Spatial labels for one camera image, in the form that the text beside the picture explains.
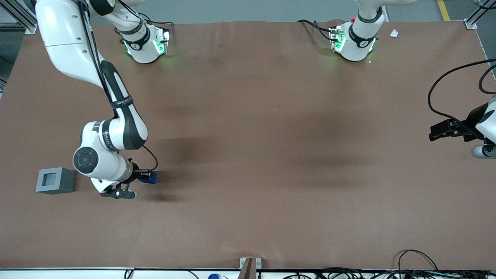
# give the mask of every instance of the wire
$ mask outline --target wire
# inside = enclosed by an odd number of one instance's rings
[[[496,68],[496,64],[492,65],[487,69],[484,74],[482,74],[481,79],[479,79],[479,89],[485,93],[485,94],[496,94],[496,91],[487,91],[482,87],[482,81],[484,81],[484,78],[486,78],[486,75],[488,75],[494,68]]]
[[[133,273],[134,273],[134,270],[126,270],[124,272],[124,279],[130,279]]]
[[[146,146],[143,145],[143,148],[146,149],[153,156],[153,158],[155,159],[155,166],[150,170],[150,171],[154,171],[158,167],[158,159],[155,156],[155,154],[153,154],[153,152],[148,149],[148,147],[146,147]]]
[[[307,276],[305,274],[301,274],[301,273],[296,273],[295,275],[289,275],[289,276],[286,276],[286,277],[284,277],[282,279],[293,279],[293,277],[295,277],[295,276],[303,277],[303,278],[306,278],[306,279],[313,279],[312,277]]]
[[[174,26],[174,23],[172,21],[164,21],[164,22],[159,22],[159,21],[153,21],[150,19],[150,17],[142,12],[139,12],[138,13],[139,15],[143,16],[143,17],[146,17],[144,18],[144,20],[146,21],[146,23],[148,24],[152,24],[152,23],[157,23],[157,24],[170,24],[171,26]]]
[[[9,63],[9,64],[14,65],[14,62],[10,62],[9,60],[5,59],[5,58],[4,58],[3,56],[1,56],[1,55],[0,55],[0,58],[1,58],[3,61],[5,61],[5,62],[7,62],[7,63]]]
[[[496,9],[496,7],[492,7],[492,5],[494,5],[494,3],[493,3],[493,4],[491,4],[491,6],[490,6],[490,7],[484,7],[484,5],[483,5],[480,1],[477,1],[477,3],[476,3],[475,5],[476,5],[478,8],[483,9],[483,10],[494,10],[494,9]]]
[[[316,23],[311,22],[311,21],[306,20],[306,19],[300,19],[300,20],[298,20],[297,22],[308,23],[308,24],[310,24],[311,26],[313,26],[314,28],[319,28],[319,29],[320,29],[320,30],[322,30],[322,31],[329,31],[329,29],[325,29],[325,28],[323,28],[323,27],[320,27],[320,26],[318,26]]]
[[[398,258],[398,273],[399,273],[399,277],[401,279],[401,258],[408,252],[415,252],[415,253],[419,253],[421,255],[424,255],[425,257],[427,257],[429,259],[429,261],[432,263],[432,265],[434,266],[434,268],[436,270],[439,270],[437,268],[437,265],[435,264],[435,262],[424,252],[422,251],[419,251],[419,250],[415,250],[415,249],[407,249],[405,250],[403,253],[401,253],[400,257]]]
[[[128,10],[132,15],[134,15],[135,17],[139,18],[140,20],[142,19],[137,13],[135,10],[133,10],[130,6],[128,6],[126,3],[124,3],[122,0],[117,0],[119,1],[119,3],[121,3],[121,5],[126,9]]]
[[[333,38],[327,37],[327,36],[324,34],[324,32],[322,32],[322,31],[327,31],[327,32],[329,32],[329,29],[325,29],[325,28],[323,28],[323,27],[320,27],[320,26],[317,24],[317,21],[316,21],[316,20],[315,20],[313,23],[312,23],[312,22],[310,22],[310,21],[308,21],[308,20],[306,20],[306,19],[301,19],[301,20],[298,20],[297,22],[301,22],[301,23],[308,23],[308,24],[310,24],[313,28],[316,28],[316,29],[320,32],[320,34],[321,34],[324,38],[326,38],[326,39],[327,39],[327,40],[329,40],[329,41],[333,41],[333,42],[337,42],[337,41],[338,41],[337,39],[333,39]]]
[[[455,118],[454,116],[451,116],[449,114],[446,114],[446,113],[443,113],[443,112],[440,112],[440,111],[437,111],[433,108],[432,106],[432,103],[431,103],[431,95],[433,93],[433,90],[435,88],[435,86],[441,81],[441,79],[443,79],[445,76],[449,75],[450,73],[454,72],[454,71],[457,71],[457,70],[461,70],[461,69],[464,69],[464,68],[467,68],[467,67],[471,67],[471,66],[475,66],[475,65],[479,65],[479,64],[484,64],[484,63],[489,63],[489,62],[496,62],[496,59],[493,58],[493,59],[487,59],[487,60],[482,60],[482,61],[477,61],[477,62],[473,62],[473,63],[469,63],[469,64],[465,64],[465,65],[462,65],[462,66],[459,66],[459,67],[456,67],[454,69],[451,69],[447,72],[445,72],[442,76],[440,76],[435,82],[434,84],[432,85],[431,89],[429,90],[429,94],[427,95],[427,104],[429,105],[429,108],[431,109],[432,112],[436,113],[436,114],[439,114],[441,116],[444,116],[444,117],[447,117],[449,119],[452,119],[453,121],[457,122],[461,127],[463,127],[464,129],[466,129],[467,131],[469,131],[471,134],[473,134],[475,137],[479,138],[479,135],[477,135],[474,131],[472,131],[471,129],[469,129],[465,124],[463,124],[460,120],[458,120],[457,118]]]
[[[196,277],[196,279],[200,279],[200,278],[198,277],[198,275],[196,275],[195,273],[193,273],[191,270],[188,270],[188,272],[189,272],[189,273],[191,273],[191,274],[193,274],[193,276],[195,276],[195,277]]]
[[[117,0],[117,1],[119,1],[119,3],[121,3],[121,5],[124,8],[126,8],[126,10],[128,10],[130,13],[132,13],[132,15],[136,16],[139,19],[143,19],[148,24],[157,23],[157,24],[170,24],[171,26],[174,26],[174,23],[172,21],[165,21],[165,22],[153,21],[153,20],[150,19],[150,17],[148,15],[146,15],[146,14],[144,14],[142,12],[135,11],[129,5],[127,5],[126,3],[124,3],[122,0]]]
[[[361,272],[353,269],[348,269],[348,268],[340,268],[340,267],[334,267],[334,268],[326,268],[322,270],[323,272],[329,272],[329,275],[327,276],[328,279],[334,279],[337,278],[338,276],[344,274],[348,279],[364,279],[363,275]]]

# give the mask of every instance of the black band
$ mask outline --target black band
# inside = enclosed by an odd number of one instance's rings
[[[121,109],[123,107],[128,107],[132,103],[133,103],[132,97],[131,97],[131,95],[129,95],[124,100],[115,101],[115,102],[110,103],[110,106],[112,107],[113,110],[115,110],[115,109]]]
[[[114,7],[112,7],[107,0],[89,0],[91,6],[95,9],[97,14],[104,16],[114,11]]]
[[[375,36],[377,35],[375,34],[373,37],[368,39],[362,38],[357,34],[355,34],[355,32],[353,31],[353,23],[350,25],[350,28],[348,29],[348,33],[350,33],[350,39],[352,39],[357,44],[357,47],[361,49],[369,46],[370,43],[375,39]]]
[[[380,16],[382,15],[382,8],[381,7],[377,8],[376,12],[377,12],[377,14],[375,15],[375,17],[373,19],[363,18],[360,16],[360,12],[358,12],[358,20],[361,22],[364,22],[364,23],[374,23],[374,22],[378,21]]]
[[[136,26],[133,30],[129,30],[129,31],[122,31],[119,29],[117,30],[121,33],[121,35],[132,35],[132,34],[136,34],[141,29],[142,26],[143,26],[143,20],[140,20],[138,26]]]
[[[128,41],[128,40],[124,40],[127,44],[128,47],[134,49],[134,50],[141,50],[143,48],[143,46],[146,44],[146,42],[148,42],[148,40],[150,39],[150,29],[148,29],[148,27],[146,28],[146,33],[145,35],[137,40],[137,41]]]
[[[114,144],[110,140],[110,133],[109,133],[110,121],[112,121],[112,119],[108,119],[103,122],[102,125],[103,142],[110,151],[118,151],[118,149],[114,146]]]

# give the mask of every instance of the blue block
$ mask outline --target blue block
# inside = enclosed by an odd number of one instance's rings
[[[155,184],[157,183],[157,173],[152,171],[152,178],[148,179],[141,179],[141,178],[138,178],[139,181],[143,182],[143,183],[148,183],[148,184]]]

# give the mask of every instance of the brown mat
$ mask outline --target brown mat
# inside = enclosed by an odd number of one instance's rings
[[[83,126],[112,111],[26,36],[0,101],[0,266],[230,267],[253,255],[270,268],[392,268],[414,248],[442,269],[494,268],[496,162],[474,159],[473,142],[428,139],[443,120],[428,89],[485,58],[476,32],[386,23],[351,63],[307,28],[178,25],[173,55],[139,65],[96,26],[160,160],[160,183],[133,183],[134,201],[101,198],[82,176],[72,194],[35,193],[38,170],[73,168]],[[487,102],[484,69],[446,78],[434,106],[464,119]],[[143,149],[124,154],[153,165]],[[412,255],[404,268],[429,266]]]

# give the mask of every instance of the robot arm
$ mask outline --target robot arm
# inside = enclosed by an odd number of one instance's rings
[[[148,130],[116,68],[96,48],[87,2],[39,0],[36,13],[54,66],[67,76],[101,87],[114,112],[111,119],[85,125],[80,147],[73,156],[74,167],[91,178],[101,196],[135,198],[137,193],[128,191],[129,183],[136,178],[149,178],[151,172],[140,170],[118,151],[141,148],[148,139]],[[121,183],[127,184],[125,190],[120,189]]]
[[[169,32],[147,24],[135,12],[131,13],[123,4],[116,6],[115,0],[88,0],[90,8],[109,20],[124,38],[127,52],[139,63],[150,63],[165,54]]]
[[[382,6],[408,5],[416,0],[354,0],[358,16],[331,30],[331,48],[350,61],[363,60],[372,51],[379,28],[384,23]]]

